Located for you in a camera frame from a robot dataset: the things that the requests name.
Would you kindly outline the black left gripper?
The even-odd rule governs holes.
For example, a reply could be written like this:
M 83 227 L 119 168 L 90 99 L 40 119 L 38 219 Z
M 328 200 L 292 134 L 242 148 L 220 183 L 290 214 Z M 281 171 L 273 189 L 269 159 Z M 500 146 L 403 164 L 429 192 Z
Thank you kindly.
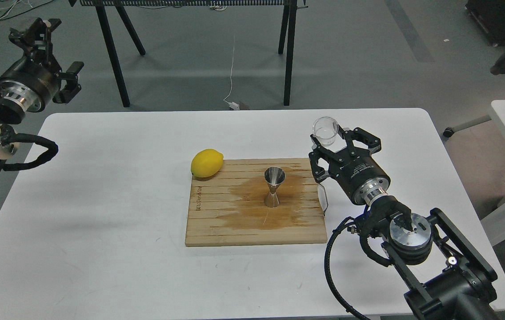
M 41 112 L 51 100 L 68 104 L 82 89 L 78 81 L 83 61 L 74 61 L 65 72 L 54 64 L 51 37 L 60 24 L 58 18 L 37 17 L 9 29 L 9 41 L 23 56 L 0 76 L 0 94 L 23 111 Z

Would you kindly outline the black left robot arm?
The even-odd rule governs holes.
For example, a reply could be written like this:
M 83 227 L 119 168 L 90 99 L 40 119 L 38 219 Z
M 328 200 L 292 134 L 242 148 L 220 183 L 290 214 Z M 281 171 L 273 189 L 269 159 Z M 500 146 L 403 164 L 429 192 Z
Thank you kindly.
M 0 77 L 0 172 L 29 170 L 49 162 L 59 151 L 55 142 L 17 133 L 27 112 L 41 112 L 48 103 L 66 104 L 80 92 L 82 61 L 64 71 L 53 55 L 52 32 L 60 19 L 35 18 L 23 30 L 11 28 L 9 40 L 23 56 Z

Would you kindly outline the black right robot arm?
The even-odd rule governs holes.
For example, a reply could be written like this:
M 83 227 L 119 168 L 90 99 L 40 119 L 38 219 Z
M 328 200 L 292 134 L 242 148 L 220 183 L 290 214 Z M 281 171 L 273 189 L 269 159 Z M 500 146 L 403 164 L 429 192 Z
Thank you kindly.
M 364 129 L 338 129 L 346 146 L 337 152 L 311 135 L 309 153 L 317 183 L 335 180 L 354 205 L 364 205 L 358 217 L 345 218 L 327 242 L 324 271 L 330 291 L 346 312 L 366 319 L 346 302 L 330 269 L 332 247 L 344 230 L 357 234 L 365 255 L 393 266 L 409 289 L 404 298 L 419 320 L 496 320 L 490 307 L 497 293 L 497 273 L 441 209 L 425 217 L 389 195 L 391 179 L 373 160 L 382 148 L 379 137 Z

